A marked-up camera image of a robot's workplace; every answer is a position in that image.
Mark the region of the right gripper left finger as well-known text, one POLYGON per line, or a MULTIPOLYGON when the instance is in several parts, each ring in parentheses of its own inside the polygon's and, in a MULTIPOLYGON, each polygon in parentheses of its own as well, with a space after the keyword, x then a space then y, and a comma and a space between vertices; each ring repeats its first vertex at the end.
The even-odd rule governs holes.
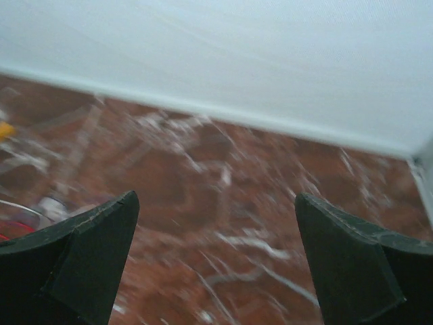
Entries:
POLYGON ((107 324, 139 216, 134 191, 1 243, 2 324, 107 324))

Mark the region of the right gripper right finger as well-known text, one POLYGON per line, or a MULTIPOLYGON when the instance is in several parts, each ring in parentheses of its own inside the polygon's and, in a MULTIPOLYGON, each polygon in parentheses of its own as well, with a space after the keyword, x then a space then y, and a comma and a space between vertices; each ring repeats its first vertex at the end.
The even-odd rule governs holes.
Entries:
POLYGON ((325 324, 431 324, 432 243, 310 194, 296 220, 325 324))

